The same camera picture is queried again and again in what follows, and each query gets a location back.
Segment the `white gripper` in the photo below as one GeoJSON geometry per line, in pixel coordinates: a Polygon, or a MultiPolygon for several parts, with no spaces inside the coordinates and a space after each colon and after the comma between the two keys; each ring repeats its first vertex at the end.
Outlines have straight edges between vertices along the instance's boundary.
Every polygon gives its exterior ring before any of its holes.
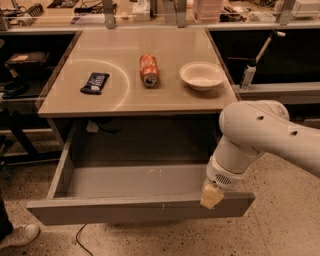
{"type": "Polygon", "coordinates": [[[234,190],[244,175],[227,171],[211,156],[206,167],[206,177],[210,183],[203,185],[200,204],[207,209],[213,209],[224,198],[224,190],[234,190]]]}

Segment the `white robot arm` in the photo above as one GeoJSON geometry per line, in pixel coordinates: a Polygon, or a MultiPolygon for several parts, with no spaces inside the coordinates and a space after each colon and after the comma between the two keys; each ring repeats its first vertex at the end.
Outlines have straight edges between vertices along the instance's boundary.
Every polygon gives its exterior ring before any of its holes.
{"type": "Polygon", "coordinates": [[[273,100],[238,101],[219,116],[222,137],[206,167],[200,204],[214,208],[264,153],[276,155],[320,177],[320,130],[290,121],[273,100]]]}

